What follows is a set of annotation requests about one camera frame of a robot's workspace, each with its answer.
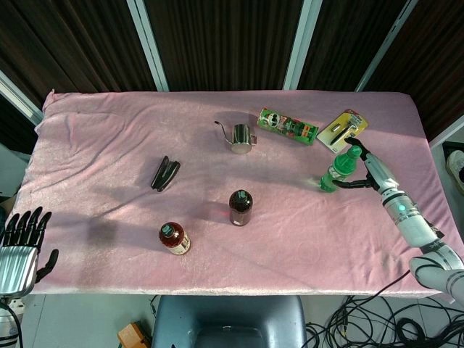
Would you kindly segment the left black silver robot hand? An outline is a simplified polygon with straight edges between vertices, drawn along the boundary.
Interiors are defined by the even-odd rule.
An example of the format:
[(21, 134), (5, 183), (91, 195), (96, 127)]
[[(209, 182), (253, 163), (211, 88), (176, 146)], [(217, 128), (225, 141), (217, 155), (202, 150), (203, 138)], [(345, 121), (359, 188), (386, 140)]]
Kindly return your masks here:
[(1, 296), (23, 297), (53, 271), (59, 250), (53, 249), (47, 263), (38, 260), (45, 231), (52, 217), (42, 207), (14, 214), (1, 232)]

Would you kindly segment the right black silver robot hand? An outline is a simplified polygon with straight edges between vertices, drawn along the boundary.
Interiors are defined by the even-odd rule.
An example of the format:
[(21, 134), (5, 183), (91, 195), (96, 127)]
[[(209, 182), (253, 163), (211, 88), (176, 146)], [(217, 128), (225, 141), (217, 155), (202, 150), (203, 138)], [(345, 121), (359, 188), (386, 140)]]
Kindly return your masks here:
[(399, 190), (399, 183), (391, 170), (376, 155), (367, 150), (360, 140), (349, 137), (344, 141), (361, 148), (360, 158), (365, 165), (367, 175), (366, 179), (352, 182), (334, 180), (332, 181), (334, 185), (341, 189), (372, 188), (382, 196), (383, 204), (393, 197), (405, 195), (404, 191)]

